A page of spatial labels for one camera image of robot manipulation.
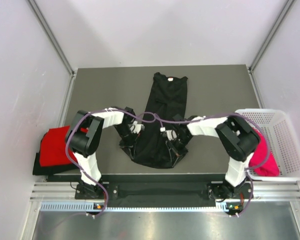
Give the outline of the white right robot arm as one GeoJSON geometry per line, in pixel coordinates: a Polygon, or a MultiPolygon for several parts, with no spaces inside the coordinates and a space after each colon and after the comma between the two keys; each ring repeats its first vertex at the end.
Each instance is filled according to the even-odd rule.
{"type": "Polygon", "coordinates": [[[208,118],[191,116],[187,120],[175,116],[171,121],[172,129],[160,124],[160,133],[165,138],[173,165],[187,153],[187,145],[194,136],[218,138],[229,156],[228,169],[221,189],[229,198],[235,198],[242,191],[246,181],[246,169],[259,145],[259,134],[237,113],[230,116],[208,118]]]}

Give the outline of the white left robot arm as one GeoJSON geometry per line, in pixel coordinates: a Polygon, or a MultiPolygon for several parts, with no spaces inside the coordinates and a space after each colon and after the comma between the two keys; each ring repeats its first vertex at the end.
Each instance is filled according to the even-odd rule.
{"type": "Polygon", "coordinates": [[[81,172],[79,191],[87,192],[92,198],[99,198],[104,191],[100,182],[96,151],[100,144],[103,129],[114,127],[121,137],[119,143],[129,156],[135,151],[137,137],[144,130],[144,125],[136,121],[132,108],[105,108],[91,113],[79,110],[65,137],[66,149],[73,152],[81,172]]]}

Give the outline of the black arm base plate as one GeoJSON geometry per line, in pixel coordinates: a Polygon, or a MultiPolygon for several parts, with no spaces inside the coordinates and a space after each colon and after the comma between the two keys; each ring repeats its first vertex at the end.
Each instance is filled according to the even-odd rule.
{"type": "Polygon", "coordinates": [[[243,197],[248,199],[252,193],[250,183],[243,183],[238,187],[232,188],[229,185],[217,183],[200,183],[200,182],[122,182],[107,183],[103,187],[106,194],[99,186],[90,187],[84,183],[76,186],[76,200],[121,200],[128,197],[164,197],[164,196],[186,196],[199,197],[203,200],[226,200],[238,199],[243,197]]]}

